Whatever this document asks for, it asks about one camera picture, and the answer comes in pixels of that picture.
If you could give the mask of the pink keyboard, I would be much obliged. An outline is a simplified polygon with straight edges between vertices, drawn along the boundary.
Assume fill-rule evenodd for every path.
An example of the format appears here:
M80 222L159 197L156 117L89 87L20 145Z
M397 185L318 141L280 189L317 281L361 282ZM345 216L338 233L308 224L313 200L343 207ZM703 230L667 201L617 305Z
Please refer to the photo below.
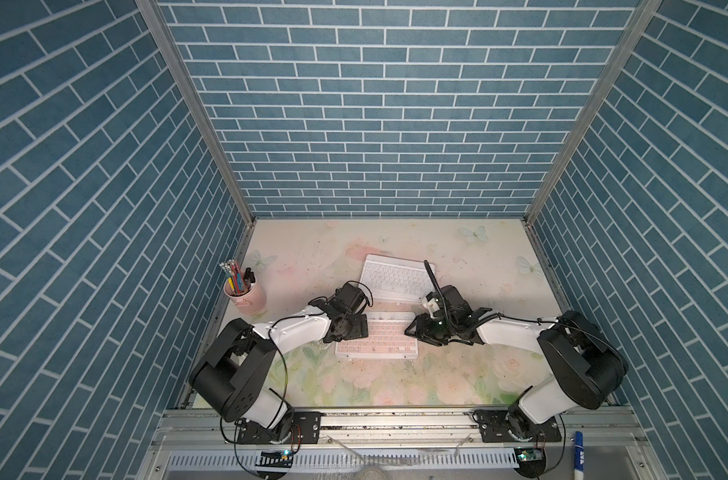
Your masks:
M341 359L414 360L418 358L418 342L404 331L415 319L413 312L368 312L368 336L346 340L335 345Z

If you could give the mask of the white key keyboard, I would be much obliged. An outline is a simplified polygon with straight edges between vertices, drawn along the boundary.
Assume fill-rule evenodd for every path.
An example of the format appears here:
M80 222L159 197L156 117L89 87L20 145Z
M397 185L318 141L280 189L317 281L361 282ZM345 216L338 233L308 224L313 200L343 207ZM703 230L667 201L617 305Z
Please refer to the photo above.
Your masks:
M423 262L369 254L360 282L378 301L420 303L434 291Z

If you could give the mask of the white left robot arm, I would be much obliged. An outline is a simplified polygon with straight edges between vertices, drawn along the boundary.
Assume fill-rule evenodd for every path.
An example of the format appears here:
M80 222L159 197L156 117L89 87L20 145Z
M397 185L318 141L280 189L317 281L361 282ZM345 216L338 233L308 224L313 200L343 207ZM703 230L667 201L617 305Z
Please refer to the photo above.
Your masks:
M272 323L230 321L193 367L188 383L227 423L246 419L281 436L291 406L282 391L265 386L275 358L307 343L333 343L368 336L366 301L316 299Z

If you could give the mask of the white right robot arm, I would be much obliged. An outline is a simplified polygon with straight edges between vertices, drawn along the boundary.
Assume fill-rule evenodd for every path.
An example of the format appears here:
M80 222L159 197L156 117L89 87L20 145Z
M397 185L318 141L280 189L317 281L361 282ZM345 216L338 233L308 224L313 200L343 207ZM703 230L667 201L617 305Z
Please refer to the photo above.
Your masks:
M628 364L583 314L522 319L479 308L436 308L418 315L404 334L432 346L502 345L543 356L549 376L527 387L508 407L505 425L522 440L543 424L579 406L598 409L622 383Z

